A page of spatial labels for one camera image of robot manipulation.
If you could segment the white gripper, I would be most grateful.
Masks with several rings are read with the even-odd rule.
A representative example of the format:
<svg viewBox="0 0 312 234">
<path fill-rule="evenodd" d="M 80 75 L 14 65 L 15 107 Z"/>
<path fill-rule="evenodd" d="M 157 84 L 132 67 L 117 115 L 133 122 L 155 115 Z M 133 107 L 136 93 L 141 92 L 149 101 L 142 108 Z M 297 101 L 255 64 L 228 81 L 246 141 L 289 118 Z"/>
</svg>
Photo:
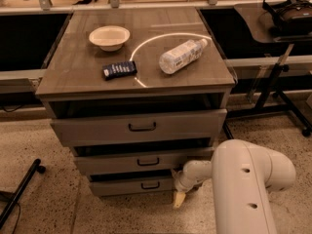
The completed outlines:
<svg viewBox="0 0 312 234">
<path fill-rule="evenodd" d="M 195 175 L 184 170 L 172 170 L 172 176 L 176 190 L 174 193 L 173 207 L 178 209 L 185 200 L 186 192 L 190 191 L 196 185 L 197 178 Z"/>
</svg>

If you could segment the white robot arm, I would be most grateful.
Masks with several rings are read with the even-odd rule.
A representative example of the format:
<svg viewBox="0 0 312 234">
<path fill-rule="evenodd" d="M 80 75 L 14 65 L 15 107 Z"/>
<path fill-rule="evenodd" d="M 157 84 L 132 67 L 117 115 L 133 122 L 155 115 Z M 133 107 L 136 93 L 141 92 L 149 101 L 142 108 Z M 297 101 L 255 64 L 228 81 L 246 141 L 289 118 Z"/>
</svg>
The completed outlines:
<svg viewBox="0 0 312 234">
<path fill-rule="evenodd" d="M 188 161 L 173 176 L 176 209 L 195 185 L 212 181 L 217 234 L 277 234 L 268 193 L 292 187 L 296 172 L 278 151 L 229 139 L 210 161 Z"/>
</svg>

